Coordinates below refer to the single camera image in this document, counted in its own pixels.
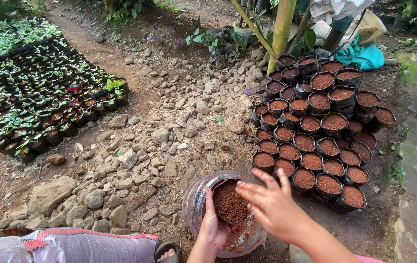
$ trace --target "finger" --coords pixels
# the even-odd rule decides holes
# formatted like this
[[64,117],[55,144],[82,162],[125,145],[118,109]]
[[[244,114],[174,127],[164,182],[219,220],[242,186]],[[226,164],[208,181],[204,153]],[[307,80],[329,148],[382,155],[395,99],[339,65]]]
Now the finger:
[[277,181],[275,180],[275,178],[273,178],[272,176],[270,176],[268,173],[257,169],[257,168],[252,168],[252,173],[259,177],[260,180],[262,180],[262,182],[265,183],[265,185],[267,186],[267,188],[271,189],[271,190],[278,190],[280,189],[280,186],[278,185]]

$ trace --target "foot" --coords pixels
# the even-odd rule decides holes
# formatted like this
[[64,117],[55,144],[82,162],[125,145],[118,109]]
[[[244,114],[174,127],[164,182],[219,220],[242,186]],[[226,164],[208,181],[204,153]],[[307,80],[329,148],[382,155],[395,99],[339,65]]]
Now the foot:
[[168,252],[165,252],[165,254],[164,255],[162,255],[161,257],[160,257],[160,259],[159,260],[157,260],[156,262],[158,262],[158,261],[160,261],[160,260],[164,260],[165,258],[168,258],[168,257],[170,257],[170,256],[172,256],[172,255],[174,255],[174,254],[176,254],[176,251],[174,251],[174,249],[170,249]]

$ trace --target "large rock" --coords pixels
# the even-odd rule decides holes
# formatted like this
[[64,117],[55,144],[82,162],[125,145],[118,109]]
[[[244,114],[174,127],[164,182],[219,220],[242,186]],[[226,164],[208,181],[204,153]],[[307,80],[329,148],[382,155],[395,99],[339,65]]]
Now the large rock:
[[68,176],[62,176],[50,183],[35,186],[31,192],[26,213],[32,215],[39,212],[49,216],[54,208],[72,195],[72,190],[76,187],[75,180]]

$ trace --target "bamboo pole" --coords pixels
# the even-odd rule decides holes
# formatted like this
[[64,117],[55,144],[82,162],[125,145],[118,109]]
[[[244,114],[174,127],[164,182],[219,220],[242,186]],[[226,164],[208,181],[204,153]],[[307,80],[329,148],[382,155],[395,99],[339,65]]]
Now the bamboo pole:
[[[278,3],[277,19],[275,20],[275,30],[273,31],[273,44],[272,48],[274,52],[279,55],[285,53],[288,43],[288,37],[290,34],[291,21],[293,20],[294,7],[296,6],[296,0],[280,0]],[[278,57],[270,56],[268,63],[267,75],[277,69]]]

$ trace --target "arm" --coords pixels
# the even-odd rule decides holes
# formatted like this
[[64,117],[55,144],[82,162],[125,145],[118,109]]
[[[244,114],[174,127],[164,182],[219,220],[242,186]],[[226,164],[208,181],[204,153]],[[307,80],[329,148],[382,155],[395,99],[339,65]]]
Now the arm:
[[315,263],[361,263],[325,228],[314,222],[291,197],[291,187],[281,169],[276,180],[253,168],[267,188],[238,182],[236,192],[250,203],[248,208],[272,235],[303,249]]

